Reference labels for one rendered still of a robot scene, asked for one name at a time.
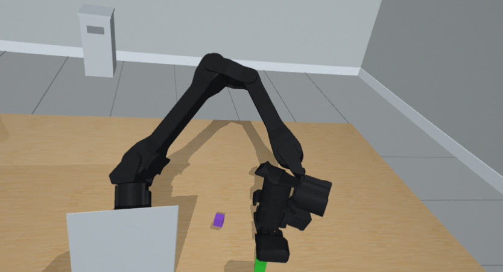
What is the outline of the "green block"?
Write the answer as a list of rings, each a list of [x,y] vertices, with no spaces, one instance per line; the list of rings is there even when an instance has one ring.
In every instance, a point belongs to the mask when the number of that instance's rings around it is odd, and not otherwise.
[[[255,264],[265,266],[266,262],[258,261],[257,259],[255,259]]]
[[[267,264],[267,262],[266,262],[266,264]],[[254,272],[265,272],[266,264],[265,264],[265,266],[255,264]]]

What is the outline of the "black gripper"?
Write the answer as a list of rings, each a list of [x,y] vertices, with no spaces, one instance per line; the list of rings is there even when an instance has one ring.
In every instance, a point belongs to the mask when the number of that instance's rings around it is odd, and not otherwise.
[[[288,262],[290,253],[288,241],[279,229],[283,213],[288,211],[288,202],[272,205],[262,198],[262,190],[253,192],[253,206],[259,202],[253,213],[257,233],[255,233],[256,259],[262,262]],[[275,231],[275,232],[274,232]]]

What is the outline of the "purple block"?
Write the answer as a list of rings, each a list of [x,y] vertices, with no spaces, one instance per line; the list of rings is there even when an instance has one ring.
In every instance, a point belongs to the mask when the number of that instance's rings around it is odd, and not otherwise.
[[[216,213],[213,226],[222,227],[224,223],[224,216],[225,215],[223,214]]]

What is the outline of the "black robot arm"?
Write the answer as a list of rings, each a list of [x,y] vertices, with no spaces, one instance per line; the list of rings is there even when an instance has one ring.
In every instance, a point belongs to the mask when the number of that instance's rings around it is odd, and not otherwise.
[[[219,53],[206,54],[195,70],[190,88],[165,116],[153,133],[125,152],[121,162],[109,174],[115,186],[115,210],[151,207],[153,179],[169,163],[169,146],[188,125],[206,100],[225,87],[249,92],[268,132],[275,159],[283,168],[266,161],[255,174],[264,177],[262,198],[272,205],[288,202],[280,228],[286,225],[304,231],[312,221],[311,213],[323,217],[332,183],[305,174],[300,142],[282,122],[261,78],[255,69],[245,67]],[[292,196],[289,197],[293,189]]]

